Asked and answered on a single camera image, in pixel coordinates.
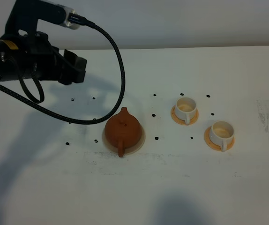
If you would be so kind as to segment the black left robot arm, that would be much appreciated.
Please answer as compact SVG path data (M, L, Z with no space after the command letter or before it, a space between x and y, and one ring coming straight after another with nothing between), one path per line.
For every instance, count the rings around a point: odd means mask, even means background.
M0 39L0 82L18 80L17 68L24 79L33 72L39 81L58 81L61 84L82 83L87 60L52 46L48 35L38 32L30 42L27 35L3 35Z

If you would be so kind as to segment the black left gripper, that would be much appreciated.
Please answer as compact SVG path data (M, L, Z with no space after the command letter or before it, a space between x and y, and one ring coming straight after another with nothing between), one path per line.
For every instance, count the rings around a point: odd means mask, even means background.
M82 83L87 60L65 49L64 59L73 68L61 69L58 53L59 48L50 44L47 34L39 31L28 34L26 37L26 78L30 79L31 73L34 73L40 81L58 81L64 85Z

